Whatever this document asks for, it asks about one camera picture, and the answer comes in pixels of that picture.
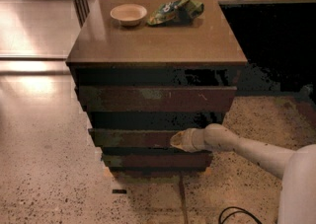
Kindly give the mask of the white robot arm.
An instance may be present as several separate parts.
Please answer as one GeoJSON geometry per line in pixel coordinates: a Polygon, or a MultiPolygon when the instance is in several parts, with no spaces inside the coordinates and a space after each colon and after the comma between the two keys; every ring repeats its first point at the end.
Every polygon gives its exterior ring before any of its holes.
{"type": "Polygon", "coordinates": [[[241,137],[221,124],[189,128],[170,144],[185,152],[234,152],[281,179],[277,224],[316,224],[316,145],[290,150],[241,137]]]}

